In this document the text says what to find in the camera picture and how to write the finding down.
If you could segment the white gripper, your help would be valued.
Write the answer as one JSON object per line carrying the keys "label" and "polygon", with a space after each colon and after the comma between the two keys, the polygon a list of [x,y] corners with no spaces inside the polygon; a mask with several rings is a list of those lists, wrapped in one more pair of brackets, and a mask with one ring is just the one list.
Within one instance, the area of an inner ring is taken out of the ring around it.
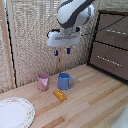
{"label": "white gripper", "polygon": [[[71,33],[69,36],[62,34],[61,32],[49,32],[47,45],[49,47],[60,47],[75,45],[80,42],[81,34],[79,32]],[[67,54],[71,53],[71,48],[67,48]],[[54,55],[58,56],[58,50],[55,49]]]}

